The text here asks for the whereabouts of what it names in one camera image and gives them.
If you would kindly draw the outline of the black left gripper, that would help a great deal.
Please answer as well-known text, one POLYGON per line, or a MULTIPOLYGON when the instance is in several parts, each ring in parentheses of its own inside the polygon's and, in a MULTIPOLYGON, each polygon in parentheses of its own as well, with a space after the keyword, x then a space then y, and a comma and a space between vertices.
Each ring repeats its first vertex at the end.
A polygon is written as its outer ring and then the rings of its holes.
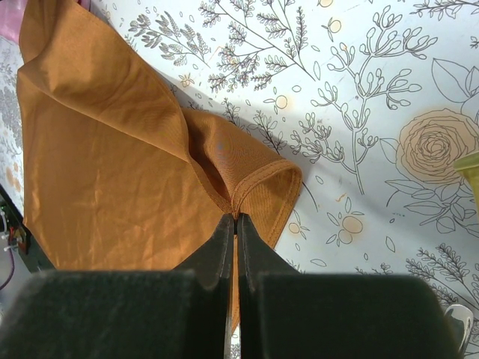
POLYGON ((1 240, 19 255, 30 272, 48 270, 48 258, 22 220, 19 210, 1 187, 1 240))

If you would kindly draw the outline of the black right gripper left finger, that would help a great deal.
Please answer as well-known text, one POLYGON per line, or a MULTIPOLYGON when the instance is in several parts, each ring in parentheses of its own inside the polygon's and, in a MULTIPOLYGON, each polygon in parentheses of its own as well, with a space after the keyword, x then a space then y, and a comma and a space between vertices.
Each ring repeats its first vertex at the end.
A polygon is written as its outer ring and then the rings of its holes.
POLYGON ((234 219, 170 271, 43 271, 1 324, 3 358, 228 358, 234 219))

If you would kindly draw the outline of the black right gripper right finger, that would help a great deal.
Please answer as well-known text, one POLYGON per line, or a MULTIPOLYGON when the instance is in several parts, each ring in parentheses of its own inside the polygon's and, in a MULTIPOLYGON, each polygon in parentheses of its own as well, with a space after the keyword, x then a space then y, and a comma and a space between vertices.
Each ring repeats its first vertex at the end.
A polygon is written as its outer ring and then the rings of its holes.
POLYGON ((237 220, 244 358, 459 358, 432 289, 410 276, 303 274, 237 220))

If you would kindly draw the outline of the orange cloth napkin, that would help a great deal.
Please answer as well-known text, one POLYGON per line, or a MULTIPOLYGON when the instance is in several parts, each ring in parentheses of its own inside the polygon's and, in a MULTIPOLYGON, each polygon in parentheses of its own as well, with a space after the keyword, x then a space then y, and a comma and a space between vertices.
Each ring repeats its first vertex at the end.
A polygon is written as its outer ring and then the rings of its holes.
POLYGON ((75 1, 30 1, 24 64, 24 222, 59 270, 170 270, 225 214, 274 246, 298 166, 223 117, 182 107, 118 33, 75 1))

